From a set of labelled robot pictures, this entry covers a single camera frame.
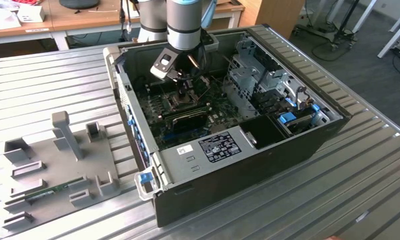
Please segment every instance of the metal work table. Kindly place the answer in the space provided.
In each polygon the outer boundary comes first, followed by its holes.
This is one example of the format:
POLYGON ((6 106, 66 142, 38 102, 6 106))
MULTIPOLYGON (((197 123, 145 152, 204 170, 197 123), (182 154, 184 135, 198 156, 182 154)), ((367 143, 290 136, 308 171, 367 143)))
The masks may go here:
MULTIPOLYGON (((108 86, 104 46, 0 59, 0 142, 5 133, 28 142, 52 138, 41 123, 57 108, 74 119, 73 131, 98 121, 124 189, 13 239, 400 239, 400 128, 272 30, 253 30, 353 118, 309 160, 162 228, 132 180, 137 169, 108 86)), ((4 163, 0 157, 0 199, 8 193, 4 163)))

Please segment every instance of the circuit board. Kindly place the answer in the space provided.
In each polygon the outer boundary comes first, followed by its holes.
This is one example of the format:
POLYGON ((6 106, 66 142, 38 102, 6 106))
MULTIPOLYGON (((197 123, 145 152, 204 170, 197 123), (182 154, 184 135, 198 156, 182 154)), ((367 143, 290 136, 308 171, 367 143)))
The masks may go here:
POLYGON ((201 77, 185 83, 145 85, 137 95, 161 150, 236 126, 242 118, 222 91, 222 80, 201 77))

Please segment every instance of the white label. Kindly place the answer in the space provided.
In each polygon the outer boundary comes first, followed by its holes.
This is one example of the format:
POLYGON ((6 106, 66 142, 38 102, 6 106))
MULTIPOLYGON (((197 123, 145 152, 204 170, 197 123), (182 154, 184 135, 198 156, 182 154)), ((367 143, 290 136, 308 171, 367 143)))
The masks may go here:
POLYGON ((44 31, 49 31, 49 29, 48 28, 37 28, 37 29, 25 30, 26 33, 44 32, 44 31))
POLYGON ((193 150, 193 147, 190 145, 181 146, 180 148, 176 149, 178 155, 182 155, 193 150))

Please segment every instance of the green circuit board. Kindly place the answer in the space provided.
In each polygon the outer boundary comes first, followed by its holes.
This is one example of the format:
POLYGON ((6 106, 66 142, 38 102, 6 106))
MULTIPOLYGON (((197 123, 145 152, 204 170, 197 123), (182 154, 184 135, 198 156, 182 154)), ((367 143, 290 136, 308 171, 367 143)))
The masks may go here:
POLYGON ((217 133, 238 124, 242 118, 237 108, 222 92, 222 79, 197 79, 190 83, 184 97, 174 86, 145 86, 146 94, 138 96, 138 103, 148 125, 161 150, 217 133), (174 133, 174 122, 188 116, 202 117, 201 127, 174 133))

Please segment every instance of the robotic arm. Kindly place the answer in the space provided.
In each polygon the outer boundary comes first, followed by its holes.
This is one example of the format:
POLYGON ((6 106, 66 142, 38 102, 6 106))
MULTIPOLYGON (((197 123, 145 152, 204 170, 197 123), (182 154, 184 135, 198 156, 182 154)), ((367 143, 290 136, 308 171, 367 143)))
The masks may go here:
POLYGON ((202 28, 210 25, 217 0, 209 2, 204 15, 201 0, 140 0, 138 4, 140 41, 165 39, 166 33, 169 43, 169 48, 162 49, 150 67, 150 73, 174 82, 198 77, 206 64, 202 28))

